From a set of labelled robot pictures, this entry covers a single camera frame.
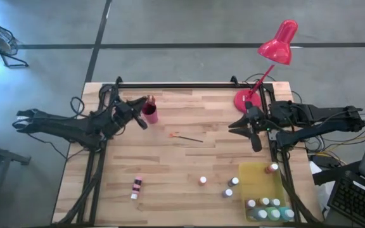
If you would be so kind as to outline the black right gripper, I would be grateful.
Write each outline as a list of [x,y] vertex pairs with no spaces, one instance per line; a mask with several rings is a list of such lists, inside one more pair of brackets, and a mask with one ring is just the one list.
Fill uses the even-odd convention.
[[262,143],[258,133],[267,129],[264,122],[266,116],[258,106],[254,106],[250,101],[245,102],[245,108],[245,116],[242,116],[228,127],[232,129],[233,134],[248,137],[252,144],[252,149],[255,152],[259,152],[262,150]]

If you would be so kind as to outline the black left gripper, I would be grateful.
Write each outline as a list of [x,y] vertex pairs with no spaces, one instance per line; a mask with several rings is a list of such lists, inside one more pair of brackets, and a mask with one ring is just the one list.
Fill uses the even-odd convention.
[[132,119],[138,123],[143,129],[147,129],[147,123],[141,118],[141,111],[144,108],[144,104],[147,102],[148,97],[143,96],[133,100],[127,101],[112,101],[111,105],[115,112],[112,115],[111,130],[120,130],[125,127]]

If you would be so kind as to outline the red plastic cup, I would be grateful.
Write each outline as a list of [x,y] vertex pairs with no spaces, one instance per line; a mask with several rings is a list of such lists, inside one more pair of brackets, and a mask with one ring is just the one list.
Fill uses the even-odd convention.
[[142,114],[149,124],[158,122],[157,107],[155,104],[145,103],[142,109]]

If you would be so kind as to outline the pink paint bottle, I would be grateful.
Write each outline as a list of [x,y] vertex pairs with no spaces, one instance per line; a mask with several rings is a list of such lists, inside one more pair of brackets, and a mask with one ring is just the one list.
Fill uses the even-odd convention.
[[132,200],[136,200],[139,196],[139,192],[140,192],[140,189],[141,189],[141,185],[142,185],[142,177],[139,177],[137,176],[135,179],[134,179],[134,183],[132,185],[132,193],[131,193],[131,199]]

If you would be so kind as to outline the green paint bottle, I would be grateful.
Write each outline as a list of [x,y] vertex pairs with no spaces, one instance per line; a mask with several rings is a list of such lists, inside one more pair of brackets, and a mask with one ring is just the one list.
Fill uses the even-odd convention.
[[277,221],[280,219],[280,211],[276,207],[266,207],[267,218],[271,221]]

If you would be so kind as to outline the teal paint bottle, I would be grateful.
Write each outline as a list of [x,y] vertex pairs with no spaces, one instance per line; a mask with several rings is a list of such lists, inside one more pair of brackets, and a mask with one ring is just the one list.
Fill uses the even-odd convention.
[[280,212],[280,219],[284,221],[291,221],[294,219],[295,212],[287,206],[282,206],[278,208]]

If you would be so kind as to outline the red desk lamp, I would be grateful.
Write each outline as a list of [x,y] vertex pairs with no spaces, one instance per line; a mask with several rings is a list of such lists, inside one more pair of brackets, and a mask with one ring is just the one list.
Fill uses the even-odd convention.
[[262,77],[251,89],[242,89],[236,93],[233,103],[237,110],[245,113],[246,105],[261,107],[262,101],[257,91],[275,65],[290,65],[292,59],[290,44],[297,30],[298,23],[295,20],[284,20],[275,36],[258,48],[257,53],[270,60],[271,66],[262,74]]

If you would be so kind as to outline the yellow translucent tray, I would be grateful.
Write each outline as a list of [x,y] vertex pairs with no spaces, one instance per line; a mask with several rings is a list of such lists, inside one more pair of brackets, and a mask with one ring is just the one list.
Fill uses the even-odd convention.
[[284,222],[284,220],[281,219],[271,221],[268,218],[265,220],[255,220],[252,218],[253,208],[249,210],[245,206],[246,200],[255,200],[255,208],[265,209],[266,207],[270,207],[270,204],[268,206],[260,206],[258,204],[257,200],[262,197],[279,199],[281,205],[276,207],[277,209],[282,206],[287,206],[281,180],[281,172],[279,169],[271,174],[267,174],[264,171],[264,169],[271,163],[274,162],[247,162],[239,164],[238,171],[241,202],[245,213],[245,220],[248,222]]

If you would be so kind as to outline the black keyboard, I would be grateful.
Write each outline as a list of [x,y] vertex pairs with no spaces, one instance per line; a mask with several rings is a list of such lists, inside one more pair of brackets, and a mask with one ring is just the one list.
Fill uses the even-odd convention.
[[335,181],[328,206],[365,227],[365,179],[346,171]]

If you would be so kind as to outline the black desk bracket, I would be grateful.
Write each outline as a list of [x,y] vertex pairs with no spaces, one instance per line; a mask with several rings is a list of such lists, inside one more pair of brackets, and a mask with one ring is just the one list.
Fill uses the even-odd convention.
[[355,174],[358,174],[360,163],[361,163],[360,161],[356,161],[348,165],[344,165],[342,167],[323,170],[322,172],[313,174],[312,177],[314,179],[314,183],[315,185],[320,186],[327,182],[335,181],[337,180],[337,178],[339,178],[339,176],[343,175],[346,171],[351,171]]

